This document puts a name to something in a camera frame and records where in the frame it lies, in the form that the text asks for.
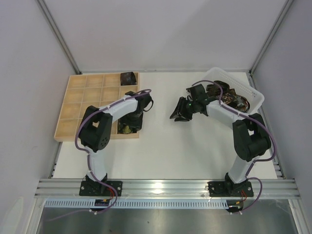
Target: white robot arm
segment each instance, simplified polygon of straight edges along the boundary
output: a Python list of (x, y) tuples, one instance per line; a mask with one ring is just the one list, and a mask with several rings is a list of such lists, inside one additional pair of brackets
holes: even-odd
[[(186, 90), (190, 95), (188, 98), (180, 97), (170, 116), (171, 119), (190, 121), (193, 114), (199, 112), (220, 121), (233, 130), (234, 148), (237, 153), (235, 162), (230, 171), (226, 173), (224, 183), (209, 184), (210, 196), (241, 196), (242, 190), (251, 187), (246, 178), (251, 165), (271, 147), (269, 135), (255, 122), (237, 115), (235, 109), (226, 106), (217, 100), (217, 97), (208, 96), (201, 84)], [(264, 125), (261, 115), (253, 114), (249, 117)]]
[(128, 92), (123, 98), (110, 105), (87, 108), (82, 122), (92, 113), (103, 110), (90, 118), (79, 133), (82, 145), (90, 152), (89, 168), (92, 168), (93, 173), (88, 172), (87, 179), (96, 181), (97, 178), (103, 182), (107, 180), (105, 147), (110, 140), (113, 122), (119, 120), (119, 132), (136, 133), (141, 129), (144, 108), (150, 102), (153, 104), (153, 100), (150, 94), (144, 91), (141, 93), (142, 96), (131, 98), (134, 95), (136, 94)]

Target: white plastic basket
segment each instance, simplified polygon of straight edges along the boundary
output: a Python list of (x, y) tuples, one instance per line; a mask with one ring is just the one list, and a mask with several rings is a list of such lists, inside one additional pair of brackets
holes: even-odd
[(264, 101), (264, 96), (262, 93), (239, 81), (237, 78), (222, 70), (221, 68), (214, 67), (210, 69), (202, 79), (211, 81), (220, 80), (228, 83), (230, 88), (235, 89), (238, 95), (241, 95), (248, 100), (250, 109), (247, 113), (249, 114), (256, 113)]

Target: brown object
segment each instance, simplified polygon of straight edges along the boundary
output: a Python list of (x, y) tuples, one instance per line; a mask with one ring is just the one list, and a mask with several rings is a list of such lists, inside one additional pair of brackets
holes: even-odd
[[(129, 91), (139, 91), (139, 73), (134, 72), (137, 85), (120, 85), (120, 73), (70, 76), (54, 139), (74, 141), (85, 110), (89, 106), (106, 106)], [(138, 133), (117, 133), (117, 121), (113, 123), (111, 139), (138, 138)]]

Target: metal floor panel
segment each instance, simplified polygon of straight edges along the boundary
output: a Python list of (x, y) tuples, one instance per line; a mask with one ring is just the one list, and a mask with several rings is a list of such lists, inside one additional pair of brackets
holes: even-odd
[(111, 209), (93, 215), (44, 208), (37, 234), (296, 234), (287, 200), (261, 200), (243, 215), (226, 210)]

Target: dark object in basket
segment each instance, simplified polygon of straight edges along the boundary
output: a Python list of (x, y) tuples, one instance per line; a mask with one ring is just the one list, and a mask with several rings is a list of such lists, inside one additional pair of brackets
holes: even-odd
[[(225, 104), (244, 113), (249, 111), (250, 104), (245, 97), (236, 94), (235, 89), (230, 89), (230, 86), (225, 82), (222, 82), (219, 80), (215, 80), (214, 82), (222, 87), (223, 95), (222, 95), (221, 100)], [(219, 98), (221, 94), (219, 87), (214, 84), (207, 85), (206, 91), (209, 97)]]
[[(223, 90), (223, 94), (225, 94), (230, 89), (230, 86), (225, 82), (222, 82), (219, 80), (215, 80), (214, 82), (221, 86)], [(219, 89), (219, 87), (214, 84), (208, 84), (206, 87), (206, 91), (207, 91), (208, 96), (210, 97), (212, 96), (216, 97), (221, 94), (221, 90)]]
[(133, 72), (125, 72), (120, 74), (120, 84), (124, 85), (136, 85), (137, 79)]

